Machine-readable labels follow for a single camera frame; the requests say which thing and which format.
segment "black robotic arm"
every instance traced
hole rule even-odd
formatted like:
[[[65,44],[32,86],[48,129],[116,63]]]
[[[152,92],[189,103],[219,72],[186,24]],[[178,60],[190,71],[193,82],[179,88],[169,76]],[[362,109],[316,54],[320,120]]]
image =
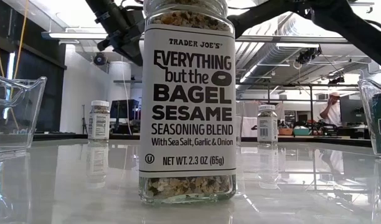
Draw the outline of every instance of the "black robotic arm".
[[[100,50],[112,45],[115,52],[142,65],[138,42],[144,29],[141,7],[118,7],[113,0],[86,0],[108,33]],[[269,0],[239,16],[229,16],[240,37],[248,28],[285,12],[295,12],[323,29],[337,32],[381,65],[381,31],[357,16],[347,0]]]

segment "wall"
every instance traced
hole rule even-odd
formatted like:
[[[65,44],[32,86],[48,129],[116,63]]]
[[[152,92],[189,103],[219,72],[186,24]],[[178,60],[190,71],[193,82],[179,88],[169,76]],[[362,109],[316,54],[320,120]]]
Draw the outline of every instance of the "wall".
[[[142,105],[142,87],[138,87],[141,84],[132,84],[131,85],[131,99],[138,100],[139,105]]]
[[[131,99],[131,84],[114,83],[115,80],[131,79],[131,65],[126,62],[110,62],[109,64],[108,101]]]
[[[90,64],[75,52],[72,45],[67,45],[63,80],[62,109],[60,131],[82,134],[83,108],[88,124],[88,113],[93,100],[107,100],[108,74]]]

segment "seasoning jar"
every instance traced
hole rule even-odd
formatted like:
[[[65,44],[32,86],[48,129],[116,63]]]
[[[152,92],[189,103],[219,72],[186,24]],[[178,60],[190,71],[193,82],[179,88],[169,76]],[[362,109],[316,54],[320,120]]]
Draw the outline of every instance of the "seasoning jar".
[[[235,37],[225,0],[145,0],[139,194],[145,203],[236,191]]]
[[[274,105],[260,105],[258,107],[258,134],[257,140],[261,147],[270,147],[278,143],[278,115]]]
[[[109,102],[95,100],[91,102],[90,120],[88,123],[88,140],[107,142],[110,134]]]

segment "kitchen counter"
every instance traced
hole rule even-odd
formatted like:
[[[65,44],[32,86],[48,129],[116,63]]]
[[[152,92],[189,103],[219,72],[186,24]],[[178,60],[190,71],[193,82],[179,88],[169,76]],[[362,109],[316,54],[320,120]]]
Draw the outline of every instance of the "kitchen counter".
[[[237,149],[231,200],[151,206],[138,196],[138,144],[41,141],[0,154],[0,223],[381,223],[381,159],[372,148],[281,142],[273,153],[247,143]],[[95,182],[90,167],[106,177]]]

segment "jar label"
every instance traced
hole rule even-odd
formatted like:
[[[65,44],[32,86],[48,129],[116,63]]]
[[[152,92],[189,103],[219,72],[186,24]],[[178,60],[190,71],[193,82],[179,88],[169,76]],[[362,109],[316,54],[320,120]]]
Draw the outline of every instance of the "jar label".
[[[258,141],[278,141],[278,119],[258,118]]]
[[[90,114],[88,123],[89,139],[109,139],[110,133],[110,114]]]
[[[234,174],[233,34],[151,24],[143,57],[139,175]]]

